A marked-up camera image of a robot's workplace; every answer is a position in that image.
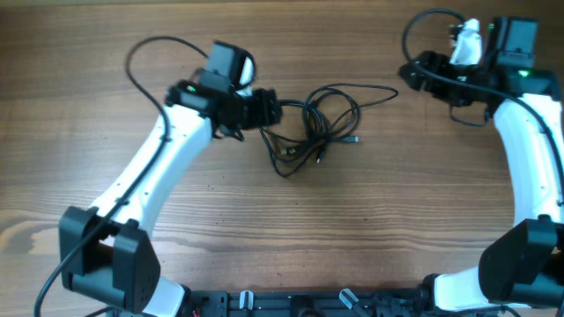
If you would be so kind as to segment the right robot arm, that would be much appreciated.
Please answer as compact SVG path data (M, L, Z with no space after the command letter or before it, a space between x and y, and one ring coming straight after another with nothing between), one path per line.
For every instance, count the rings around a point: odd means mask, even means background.
M515 205L512 228L477 266L426 278L427 312L563 308L563 106L556 75L534 66L537 30L530 18L497 17L482 38L476 19L458 16L450 55L424 51L398 71L411 89L450 107L485 105Z

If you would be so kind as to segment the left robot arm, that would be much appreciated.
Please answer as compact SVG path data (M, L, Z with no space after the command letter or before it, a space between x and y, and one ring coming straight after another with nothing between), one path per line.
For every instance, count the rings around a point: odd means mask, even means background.
M254 57L225 42L207 64L171 85L159 117L131 162L86 209L68 208L59 222L63 287L131 316L180 316L190 291L161 275L152 247L159 213L192 161L214 139L279 123L273 90L252 89Z

